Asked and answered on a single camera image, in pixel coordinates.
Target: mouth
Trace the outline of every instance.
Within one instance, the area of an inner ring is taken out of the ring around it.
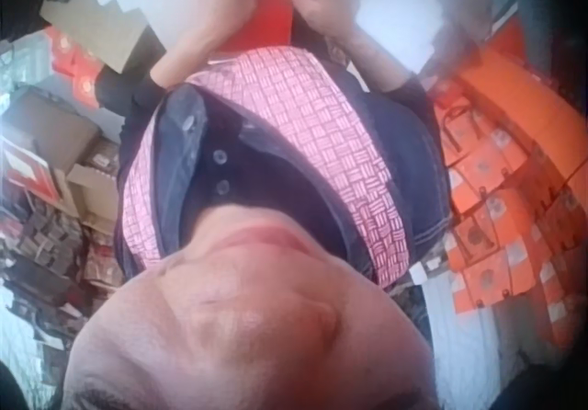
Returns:
[[[233,233],[215,244],[211,251],[221,251],[242,245],[273,245],[312,256],[312,251],[293,233],[276,226],[257,226]]]

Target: cardboard box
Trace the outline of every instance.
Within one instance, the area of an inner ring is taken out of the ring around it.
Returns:
[[[108,235],[114,233],[119,211],[118,171],[119,147],[102,138],[67,177],[79,200],[82,224]]]
[[[47,161],[61,199],[55,202],[42,194],[35,195],[79,218],[80,200],[71,191],[67,176],[95,145],[99,128],[32,90],[13,101],[2,118],[2,126],[3,135],[10,142]]]
[[[123,13],[116,1],[106,6],[97,0],[45,1],[40,15],[117,73],[164,53],[145,16],[139,10]]]

